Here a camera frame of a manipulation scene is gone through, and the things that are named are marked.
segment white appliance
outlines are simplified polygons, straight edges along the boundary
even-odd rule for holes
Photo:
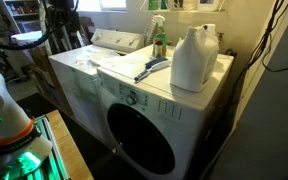
[[[150,61],[152,46],[98,68],[100,99],[117,154],[148,179],[183,179],[194,150],[206,137],[207,117],[233,57],[219,55],[200,93],[170,84],[170,67],[134,83]],[[169,60],[173,48],[168,48]]]
[[[98,98],[96,68],[107,58],[142,48],[143,35],[98,29],[92,41],[93,45],[52,55],[49,59],[75,120],[110,147],[107,130],[101,124],[104,120]]]

